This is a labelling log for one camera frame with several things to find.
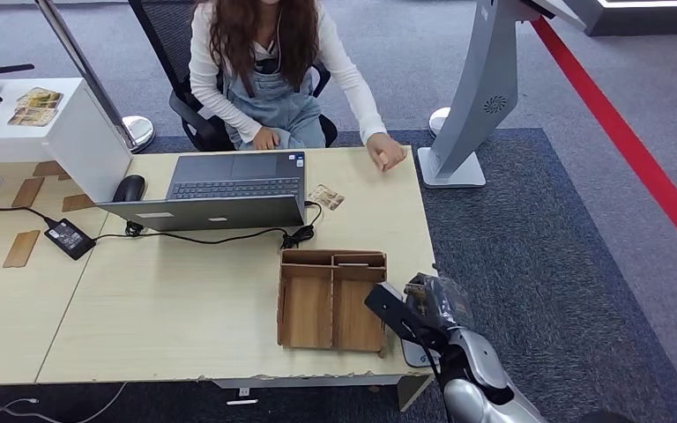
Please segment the person's right hand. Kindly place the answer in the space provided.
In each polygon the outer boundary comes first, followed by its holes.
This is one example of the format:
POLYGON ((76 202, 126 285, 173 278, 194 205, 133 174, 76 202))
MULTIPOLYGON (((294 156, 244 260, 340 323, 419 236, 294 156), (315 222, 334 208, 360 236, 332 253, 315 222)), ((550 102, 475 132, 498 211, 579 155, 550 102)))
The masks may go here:
POLYGON ((275 150, 280 142, 279 134, 271 128, 261 127, 253 137, 252 144, 256 150, 275 150))

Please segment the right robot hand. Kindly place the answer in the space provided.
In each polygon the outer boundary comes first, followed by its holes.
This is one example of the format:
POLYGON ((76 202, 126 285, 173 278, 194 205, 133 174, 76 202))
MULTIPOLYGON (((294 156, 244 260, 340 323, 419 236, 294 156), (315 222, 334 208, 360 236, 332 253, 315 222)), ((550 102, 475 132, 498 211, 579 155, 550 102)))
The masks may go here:
POLYGON ((453 279, 418 273, 404 293, 406 303, 437 329, 474 329, 468 295, 453 279))

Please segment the person's left hand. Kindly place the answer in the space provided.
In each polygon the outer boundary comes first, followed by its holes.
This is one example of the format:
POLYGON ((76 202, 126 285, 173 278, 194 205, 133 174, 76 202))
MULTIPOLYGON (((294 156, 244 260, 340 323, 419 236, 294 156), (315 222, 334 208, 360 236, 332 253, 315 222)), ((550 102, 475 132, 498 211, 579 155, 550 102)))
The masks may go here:
POLYGON ((388 171, 406 158, 404 147, 387 133, 376 133, 367 140, 368 154, 381 172, 388 171))

